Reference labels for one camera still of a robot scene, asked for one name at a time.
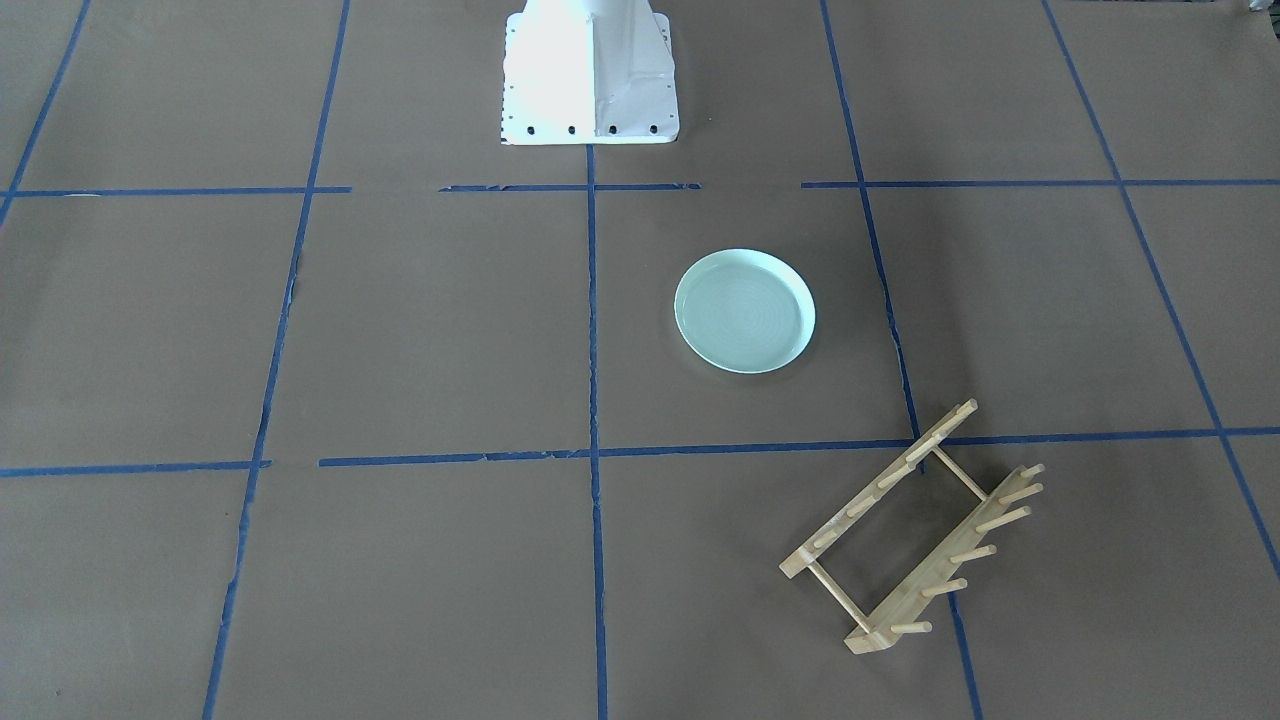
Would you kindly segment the light green round plate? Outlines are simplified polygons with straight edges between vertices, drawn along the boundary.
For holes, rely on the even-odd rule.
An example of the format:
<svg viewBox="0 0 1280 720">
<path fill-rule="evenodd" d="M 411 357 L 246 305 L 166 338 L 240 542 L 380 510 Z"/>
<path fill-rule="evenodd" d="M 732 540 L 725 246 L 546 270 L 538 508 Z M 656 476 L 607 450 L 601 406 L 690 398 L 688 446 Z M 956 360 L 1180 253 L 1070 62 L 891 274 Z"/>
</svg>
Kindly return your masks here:
<svg viewBox="0 0 1280 720">
<path fill-rule="evenodd" d="M 696 260 L 673 296 L 677 332 L 704 363 L 755 375 L 800 357 L 817 331 L 817 305 L 803 277 L 754 249 L 723 249 Z"/>
</svg>

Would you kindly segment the wooden dish rack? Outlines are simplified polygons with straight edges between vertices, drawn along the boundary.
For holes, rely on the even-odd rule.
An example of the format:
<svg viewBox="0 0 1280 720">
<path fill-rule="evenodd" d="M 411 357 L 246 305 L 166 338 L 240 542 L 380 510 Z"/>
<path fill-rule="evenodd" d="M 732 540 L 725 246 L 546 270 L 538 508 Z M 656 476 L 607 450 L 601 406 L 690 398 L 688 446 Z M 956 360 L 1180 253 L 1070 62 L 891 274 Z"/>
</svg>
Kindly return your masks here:
<svg viewBox="0 0 1280 720">
<path fill-rule="evenodd" d="M 1019 465 L 984 489 L 945 450 L 978 407 L 954 406 L 781 564 L 787 578 L 812 574 L 852 619 L 855 655 L 932 630 L 931 602 L 968 587 L 964 564 L 996 555 L 987 536 L 1030 515 L 1044 465 Z"/>
</svg>

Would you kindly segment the white pedestal column base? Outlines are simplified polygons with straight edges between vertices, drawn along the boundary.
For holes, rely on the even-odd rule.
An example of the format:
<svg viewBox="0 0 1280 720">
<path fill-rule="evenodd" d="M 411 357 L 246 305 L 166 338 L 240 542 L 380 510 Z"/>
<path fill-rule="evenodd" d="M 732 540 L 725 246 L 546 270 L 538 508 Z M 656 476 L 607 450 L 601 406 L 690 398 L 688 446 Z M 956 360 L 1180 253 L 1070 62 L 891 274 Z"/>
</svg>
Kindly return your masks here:
<svg viewBox="0 0 1280 720">
<path fill-rule="evenodd" d="M 527 1 L 506 18 L 500 142 L 672 143 L 672 29 L 648 1 Z"/>
</svg>

